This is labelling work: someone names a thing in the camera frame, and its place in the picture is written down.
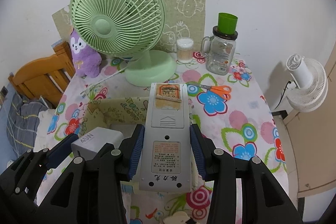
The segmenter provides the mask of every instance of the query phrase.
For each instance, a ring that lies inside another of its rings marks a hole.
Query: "beige cabinet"
[[[298,197],[336,186],[336,67],[330,67],[329,72],[324,103],[315,111],[300,112],[285,122],[297,165]]]

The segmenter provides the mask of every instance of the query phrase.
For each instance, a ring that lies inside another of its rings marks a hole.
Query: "plaid blanket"
[[[19,157],[28,149],[34,148],[36,131],[40,123],[39,112],[48,108],[38,100],[13,96],[7,120],[7,137],[14,152]]]

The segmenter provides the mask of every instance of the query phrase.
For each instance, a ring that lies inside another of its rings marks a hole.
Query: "plush toy face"
[[[86,43],[80,37],[77,40],[75,37],[71,37],[70,43],[72,51],[75,54],[79,53],[82,49],[86,47]]]

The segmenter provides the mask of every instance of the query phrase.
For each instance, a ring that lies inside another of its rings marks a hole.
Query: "fan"
[[[286,66],[296,84],[296,88],[287,93],[290,105],[300,112],[317,109],[328,92],[327,75],[321,63],[293,54],[288,58]]]
[[[165,21],[163,0],[71,0],[71,19],[79,36],[95,50],[133,57],[126,79],[137,86],[168,80],[176,62],[163,51],[151,50]]]

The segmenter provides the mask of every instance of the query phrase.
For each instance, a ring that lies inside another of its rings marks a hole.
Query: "green fan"
[[[176,62],[163,51],[151,50],[165,22],[163,0],[71,0],[71,19],[79,36],[95,50],[133,57],[126,79],[137,86],[168,80]]]

